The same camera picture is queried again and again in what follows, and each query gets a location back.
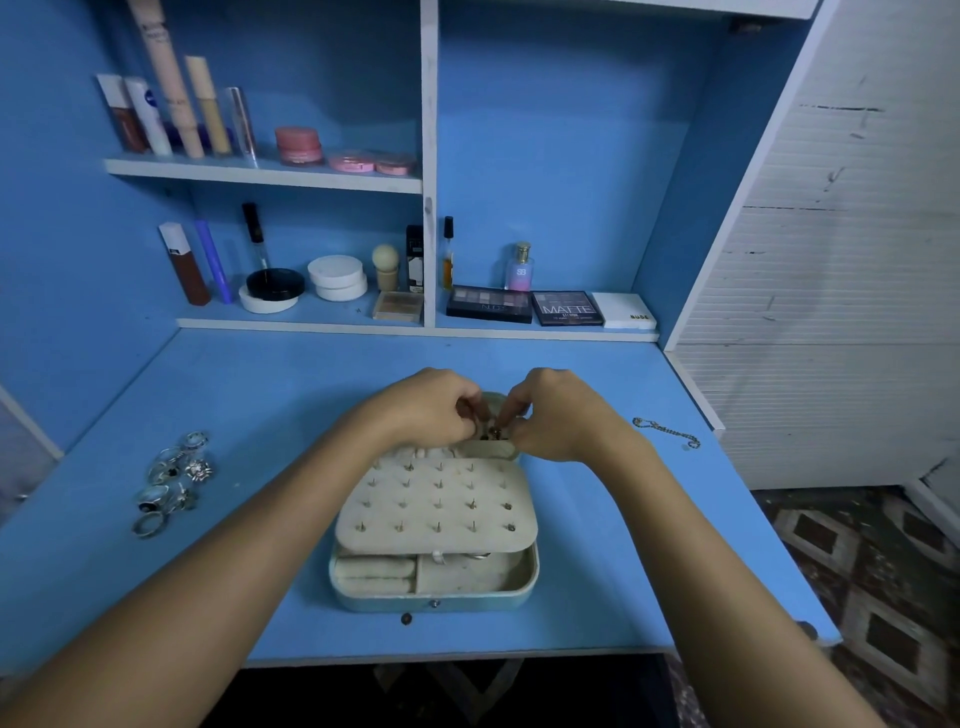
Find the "shelf divider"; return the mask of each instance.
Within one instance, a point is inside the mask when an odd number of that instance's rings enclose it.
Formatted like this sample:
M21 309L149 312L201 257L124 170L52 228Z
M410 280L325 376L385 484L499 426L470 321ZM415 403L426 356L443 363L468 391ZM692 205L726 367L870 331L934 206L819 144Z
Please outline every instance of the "shelf divider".
M420 0L420 127L423 130L423 325L437 324L437 62L438 0Z

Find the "tiled floor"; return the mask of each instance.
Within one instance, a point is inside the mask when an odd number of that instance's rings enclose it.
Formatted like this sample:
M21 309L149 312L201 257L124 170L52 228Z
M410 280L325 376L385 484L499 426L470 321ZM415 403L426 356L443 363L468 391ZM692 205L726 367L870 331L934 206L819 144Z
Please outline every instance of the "tiled floor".
M896 488L755 492L840 627L830 651L890 726L960 726L960 552ZM685 728L707 726L671 663Z

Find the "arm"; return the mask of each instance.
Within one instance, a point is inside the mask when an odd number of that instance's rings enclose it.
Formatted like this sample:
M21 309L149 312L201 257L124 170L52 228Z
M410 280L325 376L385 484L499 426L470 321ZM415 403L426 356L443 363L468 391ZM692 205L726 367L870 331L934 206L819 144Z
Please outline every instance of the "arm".
M424 370L348 412L44 665L0 726L198 725L373 460L400 444L470 437L471 409L489 416L479 387Z
M710 725L850 728L883 723L704 518L653 446L570 372L534 370L511 392L518 449L579 460L630 528Z

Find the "jewelry box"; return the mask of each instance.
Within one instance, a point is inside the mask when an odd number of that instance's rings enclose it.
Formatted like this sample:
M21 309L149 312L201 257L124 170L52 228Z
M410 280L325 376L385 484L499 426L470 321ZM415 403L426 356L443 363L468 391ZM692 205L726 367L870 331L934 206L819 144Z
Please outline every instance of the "jewelry box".
M495 413L502 396L485 398ZM354 488L329 562L344 607L489 611L530 596L540 557L529 484L510 441L477 429L453 448L387 453Z

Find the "blue shelf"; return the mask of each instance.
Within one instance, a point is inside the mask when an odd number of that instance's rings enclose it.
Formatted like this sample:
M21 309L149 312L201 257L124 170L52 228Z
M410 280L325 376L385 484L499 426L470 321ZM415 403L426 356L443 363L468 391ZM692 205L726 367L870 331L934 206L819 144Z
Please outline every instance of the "blue shelf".
M271 314L250 313L240 301L223 303L214 299L205 306L187 306L178 323L185 328L282 328L286 330L339 330L341 327L420 328L420 324L376 321L373 306L380 292L375 285L354 301L324 301L308 285L292 308Z

